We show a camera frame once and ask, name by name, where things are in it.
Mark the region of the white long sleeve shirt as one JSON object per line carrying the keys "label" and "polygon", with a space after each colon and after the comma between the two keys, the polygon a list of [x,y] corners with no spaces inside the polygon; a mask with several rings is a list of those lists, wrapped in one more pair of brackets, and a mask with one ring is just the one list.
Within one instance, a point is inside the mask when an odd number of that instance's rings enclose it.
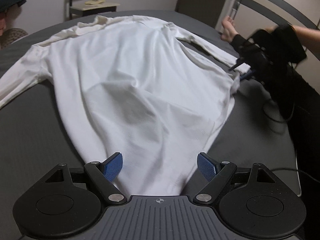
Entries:
{"label": "white long sleeve shirt", "polygon": [[1,105],[49,80],[84,161],[120,152],[127,195],[178,195],[235,104],[242,64],[203,38],[154,17],[97,16],[34,44],[1,77]]}

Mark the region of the person bare foot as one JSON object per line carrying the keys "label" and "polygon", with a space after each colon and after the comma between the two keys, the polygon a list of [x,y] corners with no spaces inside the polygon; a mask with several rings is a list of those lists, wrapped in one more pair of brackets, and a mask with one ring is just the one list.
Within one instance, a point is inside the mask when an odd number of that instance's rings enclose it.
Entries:
{"label": "person bare foot", "polygon": [[236,35],[239,34],[234,27],[234,20],[230,16],[226,16],[221,24],[223,27],[221,40],[231,43]]}

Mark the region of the dark grey bed sheet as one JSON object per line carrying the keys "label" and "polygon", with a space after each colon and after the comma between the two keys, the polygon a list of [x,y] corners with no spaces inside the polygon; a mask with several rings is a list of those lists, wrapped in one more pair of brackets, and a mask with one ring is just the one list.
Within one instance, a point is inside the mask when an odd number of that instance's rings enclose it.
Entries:
{"label": "dark grey bed sheet", "polygon": [[[260,83],[242,81],[233,111],[208,153],[240,167],[263,163],[300,194],[295,150],[268,98]],[[60,120],[53,86],[43,82],[1,109],[1,239],[20,238],[14,202],[59,163],[83,165]]]}

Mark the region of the yellow item on chair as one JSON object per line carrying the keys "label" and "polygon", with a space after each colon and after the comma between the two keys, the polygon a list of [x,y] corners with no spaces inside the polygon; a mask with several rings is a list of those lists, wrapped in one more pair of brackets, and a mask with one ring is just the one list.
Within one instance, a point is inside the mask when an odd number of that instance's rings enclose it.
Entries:
{"label": "yellow item on chair", "polygon": [[91,1],[86,1],[85,5],[98,5],[105,3],[105,0],[91,0]]}

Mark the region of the woven grey waste basket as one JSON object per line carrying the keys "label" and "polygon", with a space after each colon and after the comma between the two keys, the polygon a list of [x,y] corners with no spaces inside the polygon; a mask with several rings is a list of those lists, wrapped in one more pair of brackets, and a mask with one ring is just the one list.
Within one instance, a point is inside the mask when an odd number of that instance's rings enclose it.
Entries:
{"label": "woven grey waste basket", "polygon": [[6,30],[0,39],[1,49],[6,48],[7,46],[11,45],[15,41],[27,35],[28,33],[25,30],[20,28],[12,28],[12,29]]}

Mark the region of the cream and black wooden chair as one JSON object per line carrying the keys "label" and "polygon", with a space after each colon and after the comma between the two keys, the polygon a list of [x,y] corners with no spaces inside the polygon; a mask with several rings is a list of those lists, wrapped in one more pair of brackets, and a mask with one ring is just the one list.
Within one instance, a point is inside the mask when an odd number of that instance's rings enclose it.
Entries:
{"label": "cream and black wooden chair", "polygon": [[74,16],[85,17],[104,12],[116,12],[119,6],[119,3],[107,2],[106,0],[87,0],[82,2],[68,0],[68,18],[72,20]]}

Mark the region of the pink hanging cloth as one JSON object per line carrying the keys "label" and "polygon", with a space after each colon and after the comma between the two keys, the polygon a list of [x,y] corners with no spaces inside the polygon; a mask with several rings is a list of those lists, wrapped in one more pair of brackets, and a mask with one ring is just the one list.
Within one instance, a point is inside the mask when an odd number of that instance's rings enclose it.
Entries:
{"label": "pink hanging cloth", "polygon": [[7,27],[6,18],[7,18],[7,13],[0,12],[0,36],[3,35],[3,33]]}

